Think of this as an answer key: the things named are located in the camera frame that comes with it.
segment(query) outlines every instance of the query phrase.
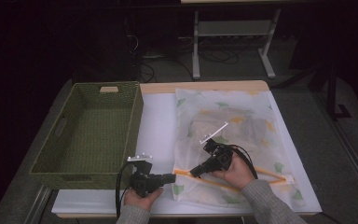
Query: gray sleeve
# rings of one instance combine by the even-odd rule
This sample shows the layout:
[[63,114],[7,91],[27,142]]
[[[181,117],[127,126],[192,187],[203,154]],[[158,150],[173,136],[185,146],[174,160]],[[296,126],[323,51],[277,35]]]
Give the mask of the gray sleeve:
[[150,213],[146,210],[133,206],[124,205],[121,209],[120,218],[117,224],[147,224],[150,218]]
[[272,192],[269,182],[254,180],[241,190],[258,223],[306,223]]

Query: hand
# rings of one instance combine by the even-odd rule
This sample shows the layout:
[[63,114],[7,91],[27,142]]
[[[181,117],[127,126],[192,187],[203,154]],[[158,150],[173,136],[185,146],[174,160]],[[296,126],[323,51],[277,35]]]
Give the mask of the hand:
[[226,171],[214,171],[213,176],[226,180],[236,189],[243,189],[247,184],[255,180],[249,166],[236,153],[232,153],[231,165]]
[[153,202],[161,195],[162,191],[164,191],[163,188],[156,189],[153,193],[142,198],[136,193],[135,189],[129,189],[126,192],[124,204],[134,205],[150,212]]

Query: gray floor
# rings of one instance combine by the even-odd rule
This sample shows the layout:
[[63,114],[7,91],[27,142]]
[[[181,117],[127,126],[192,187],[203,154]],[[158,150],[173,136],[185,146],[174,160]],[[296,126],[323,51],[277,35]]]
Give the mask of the gray floor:
[[[267,81],[269,85],[274,85],[297,72],[287,69],[296,45],[295,40],[276,40],[272,43],[268,56],[277,75],[275,79],[267,78],[259,60],[256,50],[261,46],[262,41],[248,39],[242,41],[249,44],[225,42],[224,47],[221,48],[223,51],[216,49],[211,51],[208,47],[210,43],[206,40],[203,43],[205,51],[202,55],[216,60],[217,58],[211,57],[211,53],[220,59],[224,59],[229,54],[233,57],[226,63],[233,64],[211,62],[200,58],[200,81],[261,79]],[[151,82],[192,81],[189,74],[191,52],[180,54],[169,60],[147,60],[146,62],[154,69],[155,77]],[[142,67],[145,73],[152,72],[150,67]],[[148,74],[143,75],[144,80],[150,78]],[[288,89],[275,90],[273,91],[274,97],[324,213],[340,223],[358,223],[358,176],[353,171],[345,147],[342,146],[332,128],[332,121],[324,112],[324,91],[320,94],[309,92],[306,88],[309,80],[310,77],[306,77]],[[333,124],[343,130],[358,154],[358,101],[351,87],[340,79],[337,81],[337,103],[345,105],[352,118],[340,119]],[[51,195],[40,223],[115,223],[112,218],[75,220],[56,217],[50,212],[56,193],[54,191]],[[304,218],[309,223],[335,223],[322,214]],[[152,218],[149,223],[183,223],[185,221],[199,224],[242,223],[240,217],[191,220]],[[256,222],[252,217],[246,217],[245,223]]]

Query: green wicker basket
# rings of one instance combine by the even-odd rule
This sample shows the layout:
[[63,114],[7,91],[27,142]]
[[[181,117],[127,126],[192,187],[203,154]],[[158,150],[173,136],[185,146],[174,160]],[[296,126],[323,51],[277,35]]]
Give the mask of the green wicker basket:
[[75,84],[30,175],[51,189],[114,189],[134,156],[143,106],[138,82]]

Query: white table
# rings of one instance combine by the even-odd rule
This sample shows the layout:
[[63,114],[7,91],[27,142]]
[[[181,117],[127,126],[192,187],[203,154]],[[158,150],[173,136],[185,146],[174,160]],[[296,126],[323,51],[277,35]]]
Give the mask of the white table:
[[[151,174],[170,173],[173,168],[173,149],[176,136],[175,88],[199,90],[267,91],[273,111],[276,112],[293,175],[306,205],[294,208],[303,215],[322,211],[313,188],[298,157],[296,148],[283,122],[282,115],[264,81],[188,82],[142,84],[144,112],[142,115],[136,154],[153,156]],[[252,211],[237,208],[203,206],[173,200],[171,186],[154,203],[152,217],[233,217],[251,215]],[[115,191],[97,189],[61,189],[52,208],[59,217],[115,217]]]

